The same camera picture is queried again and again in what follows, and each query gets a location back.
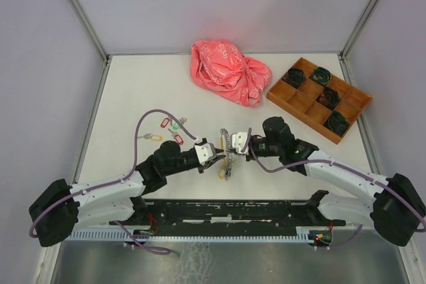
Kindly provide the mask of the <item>metal keyring with keys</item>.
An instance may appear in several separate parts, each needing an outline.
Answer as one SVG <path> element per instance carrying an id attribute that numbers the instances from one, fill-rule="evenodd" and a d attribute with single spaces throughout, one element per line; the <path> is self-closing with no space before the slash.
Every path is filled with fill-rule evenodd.
<path id="1" fill-rule="evenodd" d="M 224 158 L 222 159 L 221 169 L 218 177 L 221 180 L 228 181 L 232 176 L 232 168 L 235 162 L 235 158 L 231 152 L 231 137 L 227 129 L 220 129 L 220 145 L 221 149 L 224 150 Z"/>

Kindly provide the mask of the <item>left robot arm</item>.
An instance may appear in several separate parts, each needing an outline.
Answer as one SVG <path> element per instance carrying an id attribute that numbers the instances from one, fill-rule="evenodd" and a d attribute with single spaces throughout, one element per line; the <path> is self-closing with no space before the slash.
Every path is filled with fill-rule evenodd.
<path id="1" fill-rule="evenodd" d="M 168 176 L 189 170 L 202 173 L 223 158 L 224 151 L 206 140 L 187 151 L 166 141 L 126 175 L 85 184 L 55 180 L 29 207 L 29 235 L 41 247 L 50 247 L 85 227 L 126 220 L 140 224 L 147 217 L 140 203 L 143 195 L 164 187 Z"/>

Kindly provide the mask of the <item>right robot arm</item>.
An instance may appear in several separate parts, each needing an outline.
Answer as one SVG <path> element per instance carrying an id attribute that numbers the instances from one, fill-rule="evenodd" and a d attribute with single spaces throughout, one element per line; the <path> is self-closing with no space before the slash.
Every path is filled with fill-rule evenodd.
<path id="1" fill-rule="evenodd" d="M 316 145 L 294 137 L 281 117 L 266 119 L 263 136 L 247 131 L 239 153 L 248 161 L 277 157 L 281 166 L 327 182 L 347 193 L 341 197 L 326 192 L 318 202 L 306 207 L 306 219 L 320 225 L 325 220 L 353 223 L 358 229 L 372 227 L 383 239 L 399 247 L 414 234 L 425 232 L 425 204 L 410 179 L 402 174 L 392 177 L 366 172 L 337 161 Z"/>

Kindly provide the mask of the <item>key with red tag lower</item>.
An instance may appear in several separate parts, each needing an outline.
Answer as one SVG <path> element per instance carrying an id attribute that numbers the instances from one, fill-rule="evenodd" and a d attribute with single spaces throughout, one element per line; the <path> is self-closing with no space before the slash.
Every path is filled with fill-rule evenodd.
<path id="1" fill-rule="evenodd" d="M 179 144 L 179 145 L 183 145 L 184 141 L 182 139 L 182 137 L 179 135 L 179 133 L 177 133 L 176 131 L 173 131 L 171 129 L 168 129 L 169 133 L 172 135 L 173 140 Z"/>

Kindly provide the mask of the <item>key with red tag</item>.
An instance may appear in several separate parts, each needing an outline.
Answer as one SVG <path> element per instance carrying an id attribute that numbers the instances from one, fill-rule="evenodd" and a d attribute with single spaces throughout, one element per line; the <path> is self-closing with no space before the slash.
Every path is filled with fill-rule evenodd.
<path id="1" fill-rule="evenodd" d="M 166 128 L 167 126 L 171 125 L 171 119 L 169 117 L 166 117 L 163 119 L 163 121 L 160 124 L 161 128 Z"/>
<path id="2" fill-rule="evenodd" d="M 177 133 L 176 131 L 173 131 L 171 129 L 168 129 L 169 133 L 172 135 L 173 140 L 179 144 L 179 145 L 183 145 L 184 141 L 182 139 L 182 137 L 179 135 L 179 133 Z"/>

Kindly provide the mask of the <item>key with green tag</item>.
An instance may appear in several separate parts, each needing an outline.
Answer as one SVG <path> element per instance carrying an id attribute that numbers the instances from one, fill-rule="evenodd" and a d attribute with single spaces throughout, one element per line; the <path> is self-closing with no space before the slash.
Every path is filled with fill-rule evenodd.
<path id="1" fill-rule="evenodd" d="M 187 121 L 187 118 L 185 118 L 185 117 L 179 118 L 177 122 L 173 119 L 170 119 L 170 127 L 173 130 L 178 130 L 180 128 L 181 124 L 184 124 L 186 121 Z"/>

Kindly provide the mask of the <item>key with yellow tag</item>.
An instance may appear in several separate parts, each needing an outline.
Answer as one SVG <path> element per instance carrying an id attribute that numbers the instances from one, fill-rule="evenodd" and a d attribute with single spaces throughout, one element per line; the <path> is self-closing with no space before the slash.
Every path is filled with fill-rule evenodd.
<path id="1" fill-rule="evenodd" d="M 137 136 L 137 138 L 138 139 L 145 139 L 145 140 L 152 140 L 152 141 L 156 141 L 156 142 L 163 141 L 163 137 L 161 135 L 151 134 L 151 133 L 141 134 L 141 135 Z"/>

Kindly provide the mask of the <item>wooden compartment tray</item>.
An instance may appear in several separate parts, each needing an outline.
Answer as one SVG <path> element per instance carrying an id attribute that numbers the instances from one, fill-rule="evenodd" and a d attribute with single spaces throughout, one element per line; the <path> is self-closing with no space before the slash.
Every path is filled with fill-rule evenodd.
<path id="1" fill-rule="evenodd" d="M 335 144 L 339 144 L 372 97 L 301 57 L 266 98 Z"/>

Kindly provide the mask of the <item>black roll top left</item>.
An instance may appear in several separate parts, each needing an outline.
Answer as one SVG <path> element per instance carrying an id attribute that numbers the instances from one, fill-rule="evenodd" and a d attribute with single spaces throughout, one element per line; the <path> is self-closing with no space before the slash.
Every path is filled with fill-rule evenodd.
<path id="1" fill-rule="evenodd" d="M 306 76 L 302 69 L 290 68 L 282 80 L 294 88 L 299 88 L 305 81 Z"/>

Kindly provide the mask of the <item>black roll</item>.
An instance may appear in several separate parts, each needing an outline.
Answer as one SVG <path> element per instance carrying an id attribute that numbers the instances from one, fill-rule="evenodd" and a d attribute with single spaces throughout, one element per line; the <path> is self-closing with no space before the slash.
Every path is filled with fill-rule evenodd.
<path id="1" fill-rule="evenodd" d="M 326 108 L 333 110 L 340 103 L 341 98 L 336 90 L 325 87 L 316 101 Z"/>
<path id="2" fill-rule="evenodd" d="M 306 76 L 302 69 L 290 68 L 282 80 L 294 88 L 299 88 L 305 81 Z"/>
<path id="3" fill-rule="evenodd" d="M 323 67 L 317 67 L 310 75 L 310 80 L 323 87 L 326 87 L 331 82 L 332 78 L 333 75 Z"/>
<path id="4" fill-rule="evenodd" d="M 349 128 L 349 122 L 338 111 L 333 111 L 323 125 L 338 136 L 343 136 Z"/>

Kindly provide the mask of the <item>black roll bottom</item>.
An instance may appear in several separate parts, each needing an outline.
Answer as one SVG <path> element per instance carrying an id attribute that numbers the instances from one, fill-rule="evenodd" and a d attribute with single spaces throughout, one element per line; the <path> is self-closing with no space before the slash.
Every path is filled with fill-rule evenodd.
<path id="1" fill-rule="evenodd" d="M 323 125 L 338 136 L 343 136 L 349 128 L 349 122 L 338 111 L 333 111 Z"/>

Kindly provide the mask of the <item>black roll middle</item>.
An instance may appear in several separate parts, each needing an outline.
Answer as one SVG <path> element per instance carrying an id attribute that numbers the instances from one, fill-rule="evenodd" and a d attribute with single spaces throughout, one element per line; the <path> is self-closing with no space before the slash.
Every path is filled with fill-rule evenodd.
<path id="1" fill-rule="evenodd" d="M 341 98 L 336 90 L 325 87 L 316 101 L 326 108 L 333 110 L 340 103 Z"/>

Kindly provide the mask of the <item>pink crumpled cloth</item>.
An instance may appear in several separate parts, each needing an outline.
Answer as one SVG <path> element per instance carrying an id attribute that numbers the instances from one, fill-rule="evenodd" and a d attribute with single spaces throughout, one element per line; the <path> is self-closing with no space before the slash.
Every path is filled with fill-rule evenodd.
<path id="1" fill-rule="evenodd" d="M 200 88 L 244 107 L 259 105 L 262 91 L 272 80 L 266 64 L 243 55 L 225 40 L 192 44 L 190 76 Z"/>

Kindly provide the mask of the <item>black roll top right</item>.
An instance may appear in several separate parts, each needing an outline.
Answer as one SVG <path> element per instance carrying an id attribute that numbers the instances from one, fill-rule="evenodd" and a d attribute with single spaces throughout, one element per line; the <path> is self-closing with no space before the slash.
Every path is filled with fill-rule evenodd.
<path id="1" fill-rule="evenodd" d="M 310 75 L 310 80 L 323 87 L 326 87 L 331 82 L 332 78 L 333 75 L 323 67 L 317 67 Z"/>

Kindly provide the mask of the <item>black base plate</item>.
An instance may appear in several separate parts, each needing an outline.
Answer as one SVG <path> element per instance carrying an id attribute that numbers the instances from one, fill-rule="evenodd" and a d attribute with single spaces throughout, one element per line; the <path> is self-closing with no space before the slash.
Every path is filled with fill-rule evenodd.
<path id="1" fill-rule="evenodd" d="M 344 226 L 331 222 L 311 200 L 146 200 L 125 226 L 156 235 L 293 235 L 297 227 Z"/>

